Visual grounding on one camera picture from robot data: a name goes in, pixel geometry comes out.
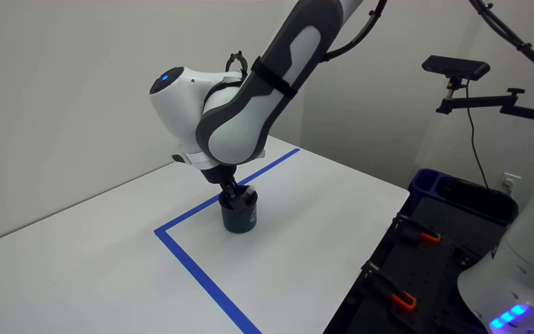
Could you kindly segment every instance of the white table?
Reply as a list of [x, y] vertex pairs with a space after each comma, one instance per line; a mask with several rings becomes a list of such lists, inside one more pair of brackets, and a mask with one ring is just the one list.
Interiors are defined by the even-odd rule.
[[243, 235], [179, 218], [219, 188], [172, 163], [0, 239], [0, 334], [322, 332], [408, 193], [294, 148], [239, 167], [267, 166]]

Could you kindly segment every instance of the blue tape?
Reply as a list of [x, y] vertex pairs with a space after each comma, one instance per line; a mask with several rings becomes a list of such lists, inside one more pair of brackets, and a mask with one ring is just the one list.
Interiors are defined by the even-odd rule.
[[[292, 155], [299, 152], [299, 148], [294, 148], [289, 151], [287, 154], [284, 154], [280, 158], [276, 159], [269, 165], [259, 169], [255, 173], [252, 173], [247, 178], [241, 180], [239, 184], [244, 185], [254, 180], [261, 174], [269, 171], [269, 169], [279, 165], [282, 161], [290, 158]], [[193, 261], [193, 259], [187, 254], [172, 237], [168, 234], [168, 230], [175, 226], [176, 224], [183, 222], [185, 219], [191, 217], [195, 213], [205, 209], [206, 207], [216, 203], [218, 200], [218, 195], [211, 197], [207, 201], [193, 207], [189, 211], [181, 214], [180, 216], [170, 220], [166, 224], [163, 224], [156, 230], [154, 230], [155, 235], [162, 241], [162, 243], [174, 254], [177, 260], [193, 275], [197, 282], [206, 290], [206, 292], [211, 296], [211, 298], [216, 301], [216, 303], [224, 310], [224, 312], [230, 317], [230, 319], [240, 328], [244, 334], [261, 334], [260, 330], [242, 313], [242, 311], [233, 303], [228, 296], [210, 279], [210, 277]]]

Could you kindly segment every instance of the gray wall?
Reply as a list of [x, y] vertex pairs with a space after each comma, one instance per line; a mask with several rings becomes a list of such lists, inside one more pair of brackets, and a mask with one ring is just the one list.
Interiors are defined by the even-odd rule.
[[[171, 162], [153, 80], [239, 49], [252, 62], [283, 5], [0, 0], [0, 236]], [[280, 138], [299, 141], [301, 102]]]
[[[358, 32], [375, 3], [364, 1], [333, 46]], [[534, 1], [495, 3], [494, 12], [534, 45]], [[422, 70], [432, 54], [486, 61], [492, 70], [471, 84], [472, 96], [523, 87], [520, 104], [534, 108], [534, 65], [468, 1], [390, 1], [371, 35], [309, 79], [301, 145], [398, 186], [421, 167], [481, 182], [466, 112], [434, 112], [447, 80]], [[534, 122], [499, 116], [496, 108], [474, 110], [473, 119], [490, 186], [504, 171], [521, 175], [513, 197], [524, 205], [534, 186]]]

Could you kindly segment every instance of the wall outlet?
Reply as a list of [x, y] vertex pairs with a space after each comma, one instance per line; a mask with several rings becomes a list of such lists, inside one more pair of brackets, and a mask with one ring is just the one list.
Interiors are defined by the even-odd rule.
[[504, 173], [498, 180], [496, 190], [510, 196], [512, 195], [512, 190], [515, 188], [515, 184], [520, 180], [522, 180], [522, 178], [518, 175]]

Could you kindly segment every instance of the blue led light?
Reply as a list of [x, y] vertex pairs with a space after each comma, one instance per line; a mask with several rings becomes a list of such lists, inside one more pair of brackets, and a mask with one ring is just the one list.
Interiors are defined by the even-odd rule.
[[526, 310], [527, 309], [525, 307], [523, 307], [522, 305], [517, 305], [517, 306], [515, 306], [515, 307], [510, 309], [510, 311], [512, 311], [512, 313], [514, 313], [515, 315], [521, 315], [521, 314], [525, 313]]
[[496, 318], [491, 323], [489, 323], [493, 328], [502, 328], [504, 324], [500, 319]]
[[504, 322], [511, 322], [513, 321], [515, 318], [510, 314], [510, 312], [506, 312], [506, 313], [502, 313], [502, 315], [500, 316], [500, 318], [502, 318], [502, 320]]

